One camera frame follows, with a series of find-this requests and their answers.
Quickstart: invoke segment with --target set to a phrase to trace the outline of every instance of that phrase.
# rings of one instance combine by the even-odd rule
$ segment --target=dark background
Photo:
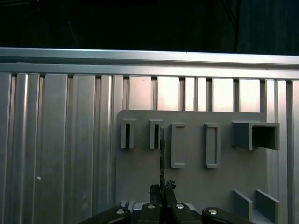
[[[143,2],[0,0],[0,46],[299,54],[299,0],[241,0],[236,46],[238,0]]]

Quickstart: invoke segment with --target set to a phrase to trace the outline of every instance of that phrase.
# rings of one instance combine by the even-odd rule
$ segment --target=gray plastic board
[[[129,136],[128,132],[122,138],[121,130],[123,127],[124,134],[126,120],[129,121],[128,130],[134,136]],[[153,142],[150,143],[153,136],[150,120],[162,120],[165,131],[165,180],[176,181],[178,202],[190,203],[199,212],[208,206],[233,212],[233,189],[253,201],[256,189],[266,192],[266,149],[249,151],[232,147],[232,121],[265,122],[263,114],[123,110],[117,118],[116,203],[149,201],[150,186],[160,183],[159,149],[150,149],[150,146],[153,148]],[[207,134],[207,126],[220,129],[210,130]],[[176,136],[171,138],[173,130]],[[206,144],[206,137],[210,141],[216,140],[217,136],[213,135],[217,133],[221,135],[221,154],[212,157],[218,159],[218,165],[206,168],[206,145],[217,149],[218,144]],[[125,139],[130,142],[127,148],[122,148],[125,142],[122,145],[121,142]],[[171,153],[171,144],[177,153]]]

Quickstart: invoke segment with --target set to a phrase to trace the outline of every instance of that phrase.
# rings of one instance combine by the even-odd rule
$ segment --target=rectangular holder
[[[255,198],[256,210],[273,223],[278,224],[280,202],[261,190],[256,190]]]
[[[252,201],[237,190],[233,190],[234,194],[234,214],[242,218],[252,221]]]
[[[121,148],[134,148],[134,123],[136,119],[124,119],[121,121]]]
[[[160,127],[163,126],[163,121],[161,119],[150,119],[150,139],[149,148],[150,149],[160,149]]]
[[[185,124],[171,124],[171,167],[185,167]]]
[[[205,124],[205,167],[219,168],[221,133],[218,124]]]
[[[279,124],[233,121],[233,146],[247,150],[258,147],[279,150]]]

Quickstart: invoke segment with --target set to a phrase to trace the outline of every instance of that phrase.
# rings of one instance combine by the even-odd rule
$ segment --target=black cable
[[[233,13],[231,7],[228,6],[226,0],[222,0],[221,2],[222,2],[222,5],[223,5],[223,7],[225,9],[225,12],[228,15],[228,18],[229,18],[230,22],[232,23],[233,27],[235,28],[236,18],[234,16],[234,13]]]
[[[240,11],[241,11],[241,0],[237,0],[237,9],[236,9],[236,13],[235,13],[234,53],[237,53],[237,50],[238,50],[239,26],[240,26]]]

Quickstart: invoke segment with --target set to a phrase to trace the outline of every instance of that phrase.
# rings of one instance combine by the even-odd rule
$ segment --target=bolt head
[[[177,207],[178,209],[183,209],[183,208],[184,208],[184,206],[183,206],[182,204],[176,204],[176,207]]]
[[[117,210],[116,213],[120,215],[120,214],[125,213],[125,211],[124,210]]]
[[[209,209],[208,212],[209,212],[211,215],[216,215],[216,214],[217,214],[217,211],[214,210],[214,209]]]

